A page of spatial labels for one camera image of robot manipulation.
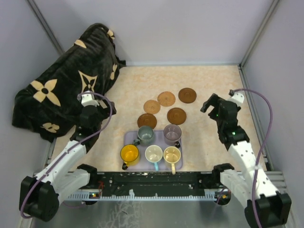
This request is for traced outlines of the light woven rattan coaster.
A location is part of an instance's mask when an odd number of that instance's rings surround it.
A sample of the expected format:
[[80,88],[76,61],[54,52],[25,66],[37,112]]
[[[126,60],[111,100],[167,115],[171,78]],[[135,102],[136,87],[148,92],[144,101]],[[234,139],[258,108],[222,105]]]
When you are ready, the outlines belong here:
[[144,103],[143,109],[148,114],[157,114],[161,109],[161,105],[156,100],[148,100]]

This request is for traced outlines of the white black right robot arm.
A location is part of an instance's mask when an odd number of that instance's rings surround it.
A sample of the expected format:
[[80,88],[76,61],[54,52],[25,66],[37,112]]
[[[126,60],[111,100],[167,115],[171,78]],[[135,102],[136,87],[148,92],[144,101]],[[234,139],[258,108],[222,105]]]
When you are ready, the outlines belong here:
[[250,139],[238,125],[237,115],[244,102],[241,93],[230,93],[225,100],[212,94],[204,102],[201,112],[216,121],[219,140],[239,164],[242,175],[229,163],[214,166],[212,182],[218,188],[227,188],[244,208],[250,227],[271,228],[286,224],[292,204],[287,193],[280,193],[258,163]]

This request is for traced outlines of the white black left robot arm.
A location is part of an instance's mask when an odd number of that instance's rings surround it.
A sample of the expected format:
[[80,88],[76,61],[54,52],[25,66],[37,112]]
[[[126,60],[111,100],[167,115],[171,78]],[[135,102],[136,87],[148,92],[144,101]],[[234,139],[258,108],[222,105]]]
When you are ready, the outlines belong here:
[[75,132],[63,151],[35,176],[23,179],[19,210],[24,219],[50,221],[72,193],[84,186],[92,189],[98,185],[95,167],[82,164],[74,172],[70,169],[90,151],[107,127],[102,121],[110,121],[116,114],[114,102],[106,100],[106,103],[106,108],[92,104],[83,107]]

